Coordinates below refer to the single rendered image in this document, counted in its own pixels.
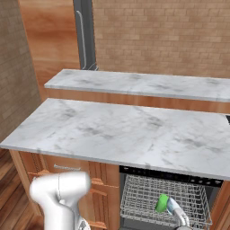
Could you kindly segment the black dishwasher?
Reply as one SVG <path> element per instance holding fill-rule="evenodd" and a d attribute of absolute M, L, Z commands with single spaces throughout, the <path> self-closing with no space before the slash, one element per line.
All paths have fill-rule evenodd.
<path fill-rule="evenodd" d="M 149 178 L 154 178 L 154 179 L 167 180 L 167 181 L 178 181 L 178 182 L 184 182 L 184 183 L 191 183 L 191 184 L 204 186 L 206 190 L 207 199 L 208 199 L 209 211 L 212 209 L 214 205 L 214 201 L 217 197 L 217 194 L 223 184 L 223 182 L 219 179 L 205 178 L 205 177 L 192 176 L 192 175 L 184 175 L 184 174 L 171 173 L 171 172 L 154 171 L 154 170 L 149 170 L 149 169 L 141 169 L 141 168 L 135 168 L 135 167 L 123 166 L 123 165 L 119 168 L 119 173 L 120 173 L 120 203 L 121 203 L 124 183 L 126 180 L 126 176 L 128 174 L 149 177 Z M 124 222 L 125 222 L 124 218 L 120 216 L 119 230 L 137 230 L 134 228 L 125 227 Z"/>

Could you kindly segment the wooden counter cabinet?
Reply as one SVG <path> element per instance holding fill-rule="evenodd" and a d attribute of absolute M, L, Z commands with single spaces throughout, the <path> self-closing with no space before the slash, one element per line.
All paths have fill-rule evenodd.
<path fill-rule="evenodd" d="M 26 193 L 29 193 L 32 178 L 49 173 L 42 154 L 11 150 L 11 157 L 19 173 Z M 92 188 L 89 193 L 80 199 L 79 208 L 83 218 L 89 223 L 92 230 L 119 229 L 119 167 L 114 164 L 89 163 L 89 175 Z M 38 204 L 29 201 L 34 211 L 33 220 L 43 228 L 43 213 Z"/>

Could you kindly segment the green cup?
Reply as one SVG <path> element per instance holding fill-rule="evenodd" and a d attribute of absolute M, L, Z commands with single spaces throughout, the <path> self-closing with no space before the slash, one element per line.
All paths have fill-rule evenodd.
<path fill-rule="evenodd" d="M 158 213 L 162 213 L 165 210 L 171 215 L 176 208 L 179 208 L 179 204 L 173 199 L 165 194 L 161 194 L 156 202 L 155 210 Z"/>

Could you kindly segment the grey white bowl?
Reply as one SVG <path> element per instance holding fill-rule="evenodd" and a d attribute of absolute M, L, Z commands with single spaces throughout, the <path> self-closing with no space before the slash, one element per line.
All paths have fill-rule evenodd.
<path fill-rule="evenodd" d="M 190 227 L 190 220 L 181 208 L 176 208 L 173 213 L 174 217 L 178 221 L 178 226 L 175 228 L 175 230 L 192 230 Z"/>

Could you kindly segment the wooden island base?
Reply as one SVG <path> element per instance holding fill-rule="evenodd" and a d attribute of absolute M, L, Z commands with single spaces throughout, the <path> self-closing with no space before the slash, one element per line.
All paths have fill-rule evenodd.
<path fill-rule="evenodd" d="M 187 111 L 206 111 L 230 114 L 230 102 L 207 102 L 186 99 L 163 98 L 119 93 L 97 93 L 76 90 L 47 89 L 49 98 L 88 102 L 106 102 L 144 107 L 156 107 Z"/>

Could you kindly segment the wooden drawer front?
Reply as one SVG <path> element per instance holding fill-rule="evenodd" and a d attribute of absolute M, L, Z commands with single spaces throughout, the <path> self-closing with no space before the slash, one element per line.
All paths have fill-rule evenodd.
<path fill-rule="evenodd" d="M 75 167 L 75 168 L 81 167 L 82 172 L 90 173 L 89 163 L 84 160 L 65 158 L 65 157 L 54 156 L 54 155 L 44 155 L 43 159 L 50 173 L 71 172 L 67 170 L 54 168 L 54 164 L 68 166 L 68 167 Z"/>

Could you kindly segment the grey fridge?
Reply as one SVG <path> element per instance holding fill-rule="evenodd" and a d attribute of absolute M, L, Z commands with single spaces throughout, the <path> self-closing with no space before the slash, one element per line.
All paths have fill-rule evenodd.
<path fill-rule="evenodd" d="M 81 70 L 97 71 L 92 0 L 73 0 Z"/>

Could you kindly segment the tall wooden cupboard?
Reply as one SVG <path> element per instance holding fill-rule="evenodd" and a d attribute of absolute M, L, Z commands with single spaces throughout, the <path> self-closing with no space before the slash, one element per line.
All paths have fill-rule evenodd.
<path fill-rule="evenodd" d="M 74 0 L 18 0 L 42 100 L 63 68 L 80 68 Z"/>

